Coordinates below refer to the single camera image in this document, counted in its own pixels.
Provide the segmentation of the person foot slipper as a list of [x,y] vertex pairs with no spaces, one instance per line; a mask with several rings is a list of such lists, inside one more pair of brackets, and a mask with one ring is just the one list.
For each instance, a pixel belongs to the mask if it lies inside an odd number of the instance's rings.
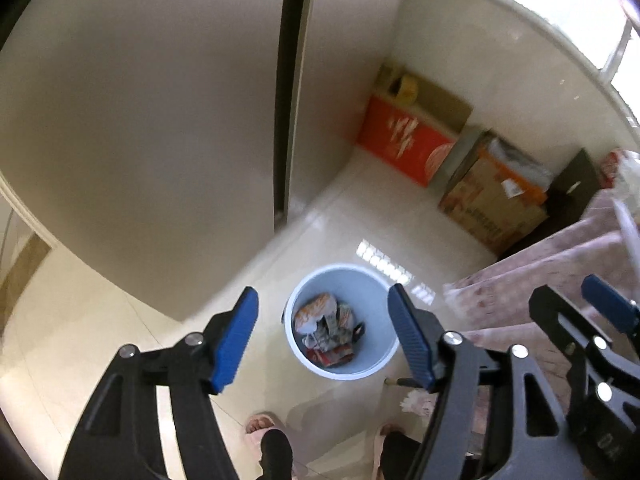
[[247,447],[256,455],[262,454],[262,439],[271,430],[278,430],[286,434],[285,426],[276,415],[263,412],[257,413],[248,419],[244,425],[243,439]]
[[373,453],[377,460],[380,460],[384,453],[390,454],[394,448],[407,437],[405,429],[393,422],[386,422],[374,437]]

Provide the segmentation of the grey checked tablecloth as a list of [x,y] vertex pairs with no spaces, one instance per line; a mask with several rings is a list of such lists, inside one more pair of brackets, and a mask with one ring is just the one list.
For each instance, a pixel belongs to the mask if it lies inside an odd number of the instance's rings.
[[618,198],[614,198],[613,205],[630,258],[635,264],[639,264],[639,232],[634,217]]

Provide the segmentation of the white plastic shopping bag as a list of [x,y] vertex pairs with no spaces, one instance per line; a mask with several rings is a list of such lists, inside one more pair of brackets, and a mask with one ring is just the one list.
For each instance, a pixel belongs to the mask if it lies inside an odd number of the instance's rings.
[[639,194],[639,153],[616,148],[599,165],[604,188],[630,195]]

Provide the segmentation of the yellow small box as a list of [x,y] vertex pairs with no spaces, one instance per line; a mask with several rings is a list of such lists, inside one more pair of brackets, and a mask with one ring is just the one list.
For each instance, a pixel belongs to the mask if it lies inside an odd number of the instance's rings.
[[419,81],[416,77],[403,74],[388,87],[388,93],[400,106],[411,106],[419,94]]

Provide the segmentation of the red green snack bag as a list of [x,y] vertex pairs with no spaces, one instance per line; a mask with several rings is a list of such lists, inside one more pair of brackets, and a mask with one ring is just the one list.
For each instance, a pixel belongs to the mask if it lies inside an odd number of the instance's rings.
[[306,349],[306,358],[315,366],[324,368],[338,367],[349,363],[354,357],[354,347],[351,344],[341,344],[331,350]]

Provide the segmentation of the light blue trash bin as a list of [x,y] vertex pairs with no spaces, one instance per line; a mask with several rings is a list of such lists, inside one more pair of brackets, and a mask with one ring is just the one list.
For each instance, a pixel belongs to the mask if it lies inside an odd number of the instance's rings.
[[399,346],[387,312],[389,289],[384,278],[356,264],[311,272],[282,313],[294,356],[314,374],[342,382],[382,370]]

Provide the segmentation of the beige sliding door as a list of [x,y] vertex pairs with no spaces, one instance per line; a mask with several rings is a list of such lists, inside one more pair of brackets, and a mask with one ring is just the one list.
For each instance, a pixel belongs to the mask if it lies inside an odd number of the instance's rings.
[[181,320],[352,156],[401,0],[1,0],[1,187]]

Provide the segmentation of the person left foot slipper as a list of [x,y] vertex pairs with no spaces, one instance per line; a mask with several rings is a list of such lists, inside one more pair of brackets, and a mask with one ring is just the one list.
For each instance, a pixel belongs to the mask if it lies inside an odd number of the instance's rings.
[[256,455],[262,454],[262,439],[271,430],[278,430],[286,434],[285,426],[276,415],[263,412],[257,413],[248,419],[244,425],[243,439],[247,447]]

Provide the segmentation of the pink white plastic bag bundle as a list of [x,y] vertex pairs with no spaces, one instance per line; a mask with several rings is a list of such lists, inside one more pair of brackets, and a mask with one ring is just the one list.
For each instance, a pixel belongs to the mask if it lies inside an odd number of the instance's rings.
[[329,292],[322,292],[319,296],[299,308],[294,315],[293,326],[299,335],[313,334],[318,323],[326,316],[334,315],[337,301]]

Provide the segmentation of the window with white frame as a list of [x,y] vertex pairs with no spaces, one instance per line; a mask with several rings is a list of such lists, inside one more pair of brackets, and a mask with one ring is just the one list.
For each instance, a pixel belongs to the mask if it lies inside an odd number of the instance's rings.
[[639,129],[639,14],[629,0],[495,0],[541,29]]

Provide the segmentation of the dark wooden side table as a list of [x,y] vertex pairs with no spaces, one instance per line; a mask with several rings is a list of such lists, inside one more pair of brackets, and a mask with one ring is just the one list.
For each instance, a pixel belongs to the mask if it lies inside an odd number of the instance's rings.
[[582,148],[552,180],[544,206],[552,216],[580,216],[600,188],[597,166]]

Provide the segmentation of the orange brown cardboard box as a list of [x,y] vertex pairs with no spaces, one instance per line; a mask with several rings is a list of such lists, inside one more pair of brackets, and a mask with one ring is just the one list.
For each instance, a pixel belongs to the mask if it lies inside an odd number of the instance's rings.
[[454,170],[438,208],[500,255],[547,218],[553,179],[541,162],[485,130]]

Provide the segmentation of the person right foot slipper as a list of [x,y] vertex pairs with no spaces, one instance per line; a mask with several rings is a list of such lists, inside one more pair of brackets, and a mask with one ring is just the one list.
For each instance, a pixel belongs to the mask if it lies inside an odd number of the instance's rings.
[[374,437],[373,453],[377,460],[380,460],[384,453],[390,454],[394,448],[407,437],[405,429],[393,422],[386,422]]

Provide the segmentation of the red cardboard box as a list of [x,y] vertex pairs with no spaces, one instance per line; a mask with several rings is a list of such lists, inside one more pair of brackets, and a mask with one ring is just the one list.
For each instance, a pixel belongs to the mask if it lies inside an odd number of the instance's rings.
[[[400,106],[388,93],[398,77],[419,81],[411,106]],[[468,122],[473,107],[439,84],[385,61],[378,71],[357,144],[424,188],[433,180]]]

